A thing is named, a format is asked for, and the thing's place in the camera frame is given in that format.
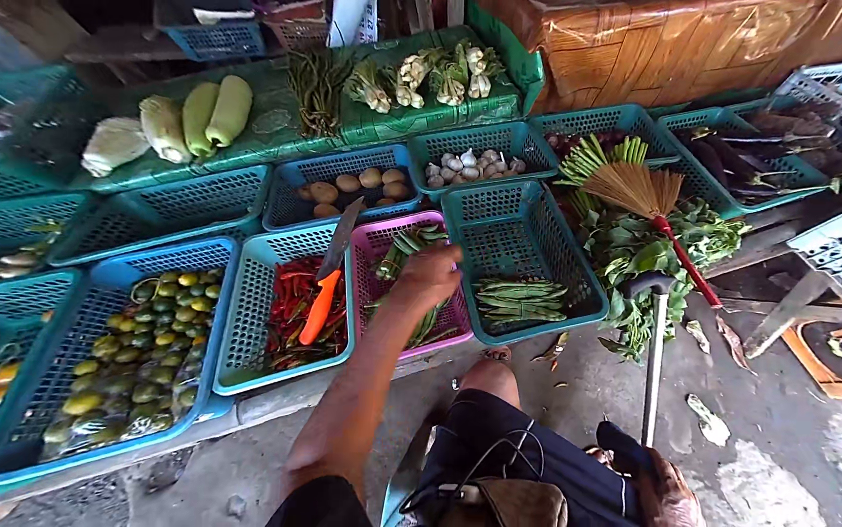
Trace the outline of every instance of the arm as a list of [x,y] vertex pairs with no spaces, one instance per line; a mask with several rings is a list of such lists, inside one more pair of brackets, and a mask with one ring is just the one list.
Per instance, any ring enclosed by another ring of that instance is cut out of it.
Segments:
[[452,265],[460,255],[458,246],[436,245],[409,259],[290,448],[285,496],[323,475],[340,475],[364,499],[363,469],[394,364],[415,325],[456,290],[460,275]]

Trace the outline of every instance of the wrinkled hand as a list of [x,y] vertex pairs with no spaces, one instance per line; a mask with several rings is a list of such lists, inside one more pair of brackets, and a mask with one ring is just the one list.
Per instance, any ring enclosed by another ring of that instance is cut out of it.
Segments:
[[460,272],[453,269],[453,264],[462,259],[463,252],[459,246],[445,245],[438,240],[438,243],[408,258],[388,297],[427,313],[456,291],[456,286],[460,284]]
[[647,448],[655,465],[657,476],[642,473],[638,477],[639,503],[647,527],[706,527],[701,504],[688,488],[678,467],[658,453]]

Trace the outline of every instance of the foot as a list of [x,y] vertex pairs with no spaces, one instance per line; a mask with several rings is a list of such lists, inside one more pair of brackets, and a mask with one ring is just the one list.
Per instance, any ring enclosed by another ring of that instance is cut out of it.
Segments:
[[512,350],[508,346],[499,346],[497,348],[492,348],[491,350],[486,350],[485,358],[491,358],[493,360],[499,360],[508,362],[512,360]]

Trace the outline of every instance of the basket of potatoes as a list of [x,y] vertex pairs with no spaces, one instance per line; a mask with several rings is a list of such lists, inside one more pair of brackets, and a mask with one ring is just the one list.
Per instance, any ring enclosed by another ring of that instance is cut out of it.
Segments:
[[414,212],[421,196],[411,182],[411,166],[402,144],[280,165],[263,226],[283,232],[332,223],[361,196],[366,199],[359,222]]

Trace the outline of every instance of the orange knife handle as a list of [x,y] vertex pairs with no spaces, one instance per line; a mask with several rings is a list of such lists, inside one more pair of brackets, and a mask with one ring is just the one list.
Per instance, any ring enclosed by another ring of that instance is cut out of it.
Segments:
[[309,346],[320,335],[323,325],[326,324],[326,317],[330,314],[330,306],[333,305],[333,291],[336,289],[336,281],[339,280],[339,269],[330,273],[330,276],[317,282],[321,287],[320,294],[313,301],[310,307],[310,316],[307,318],[307,325],[301,332],[300,342]]

